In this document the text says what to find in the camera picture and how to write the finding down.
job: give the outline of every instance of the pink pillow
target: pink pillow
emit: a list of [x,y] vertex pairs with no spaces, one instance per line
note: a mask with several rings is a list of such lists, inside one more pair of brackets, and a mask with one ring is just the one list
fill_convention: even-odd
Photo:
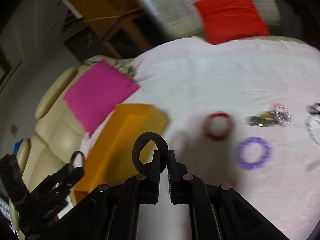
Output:
[[138,88],[136,83],[101,60],[68,89],[64,100],[86,131],[93,133],[115,106]]

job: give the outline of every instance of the screw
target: screw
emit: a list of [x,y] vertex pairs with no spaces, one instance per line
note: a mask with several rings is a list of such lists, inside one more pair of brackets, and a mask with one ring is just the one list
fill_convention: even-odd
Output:
[[147,176],[144,175],[144,174],[138,174],[138,175],[136,176],[136,179],[139,180],[139,181],[145,180],[146,178],[147,178]]
[[230,190],[231,189],[231,186],[228,184],[228,183],[222,183],[221,184],[221,188],[223,190]]
[[108,190],[109,186],[107,184],[101,184],[98,186],[98,191],[100,192],[104,192],[106,190]]
[[183,175],[183,179],[184,180],[192,180],[193,179],[193,176],[191,174],[184,174]]

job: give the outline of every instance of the purple ring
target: purple ring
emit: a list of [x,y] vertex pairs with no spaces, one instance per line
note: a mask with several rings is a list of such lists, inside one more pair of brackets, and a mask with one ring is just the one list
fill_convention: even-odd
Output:
[[[242,157],[244,148],[251,143],[259,143],[263,146],[263,155],[261,156],[259,161],[254,163],[246,162]],[[240,165],[246,170],[253,170],[253,169],[263,167],[270,157],[271,157],[271,147],[269,143],[262,138],[250,137],[247,140],[239,143],[238,145],[237,159]]]

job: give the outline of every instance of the beige leather sofa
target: beige leather sofa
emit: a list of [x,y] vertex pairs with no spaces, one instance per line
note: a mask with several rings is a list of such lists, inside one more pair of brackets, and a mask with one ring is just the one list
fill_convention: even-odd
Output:
[[[116,64],[117,66],[128,65],[132,61],[132,59],[116,61],[116,59],[99,55],[90,60],[99,61],[101,59],[110,65]],[[32,191],[48,175],[61,169],[69,162],[71,155],[79,150],[85,130],[68,109],[63,96],[67,89],[88,69],[90,69],[88,65],[67,69],[51,85],[36,109],[35,118],[38,122],[35,133],[31,138],[23,140],[17,154],[22,178],[29,191]],[[70,198],[75,204],[72,193]],[[19,238],[24,239],[23,233],[19,230],[19,215],[11,202],[9,213]]]

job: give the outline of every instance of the orange container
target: orange container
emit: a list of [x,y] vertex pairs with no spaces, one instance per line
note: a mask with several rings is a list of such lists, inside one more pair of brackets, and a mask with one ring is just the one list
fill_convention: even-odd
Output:
[[[138,174],[132,163],[133,144],[144,132],[161,135],[167,123],[166,115],[152,105],[117,105],[86,160],[84,177],[75,185],[77,203],[102,183],[112,187]],[[154,147],[149,142],[141,151],[142,163]]]

